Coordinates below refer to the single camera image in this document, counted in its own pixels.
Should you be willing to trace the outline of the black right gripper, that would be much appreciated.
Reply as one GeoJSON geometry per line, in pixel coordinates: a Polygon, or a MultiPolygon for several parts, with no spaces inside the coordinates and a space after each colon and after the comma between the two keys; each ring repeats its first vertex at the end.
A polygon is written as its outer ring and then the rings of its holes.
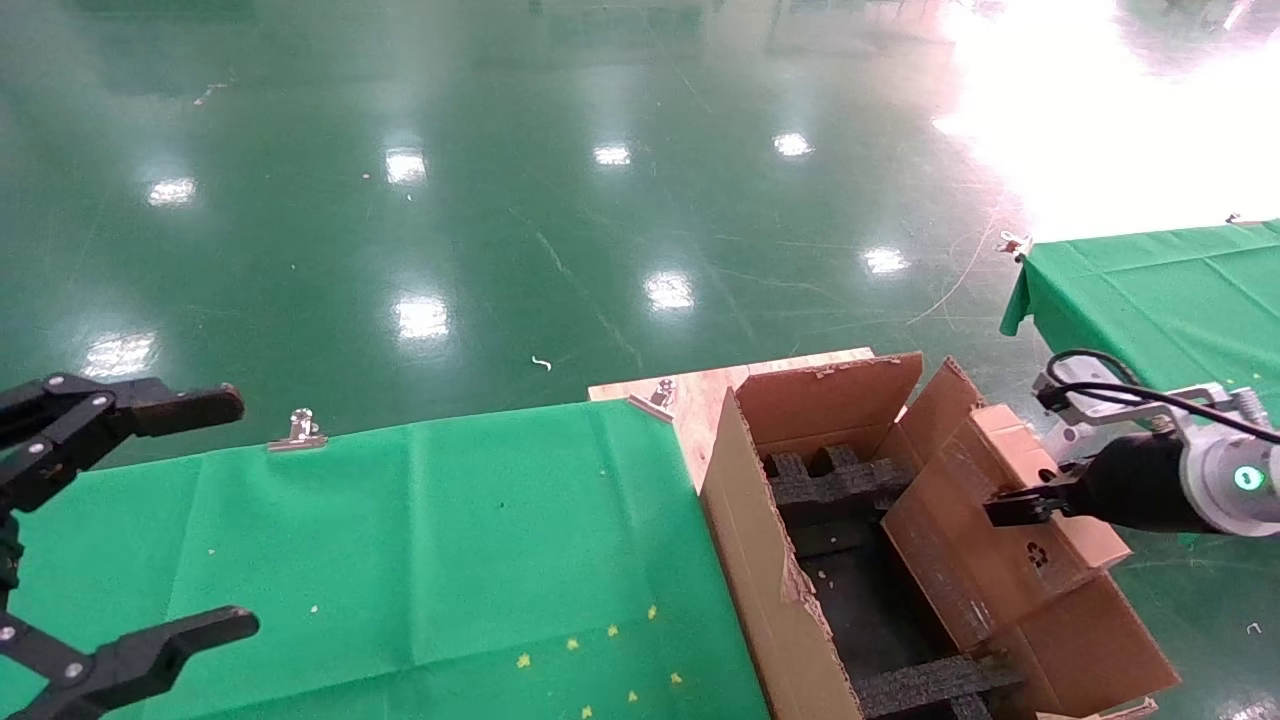
{"type": "Polygon", "coordinates": [[[1030,527],[1055,514],[1134,530],[1211,530],[1181,486],[1184,443],[1174,434],[1130,434],[1083,462],[1073,483],[1036,486],[983,503],[993,527],[1030,527]]]}

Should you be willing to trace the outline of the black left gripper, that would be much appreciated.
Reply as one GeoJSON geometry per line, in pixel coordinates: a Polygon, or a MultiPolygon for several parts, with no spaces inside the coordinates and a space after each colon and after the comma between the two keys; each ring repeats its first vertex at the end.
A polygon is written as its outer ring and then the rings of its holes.
{"type": "MultiPolygon", "coordinates": [[[[82,471],[132,437],[220,427],[244,416],[234,386],[174,391],[159,378],[102,383],[50,375],[3,391],[1,507],[35,512],[82,471]]],[[[0,606],[20,584],[20,525],[3,515],[0,606]]],[[[259,618],[220,607],[148,626],[83,653],[18,616],[3,614],[3,656],[46,680],[10,719],[101,719],[168,693],[197,653],[247,639],[259,618]]]]}

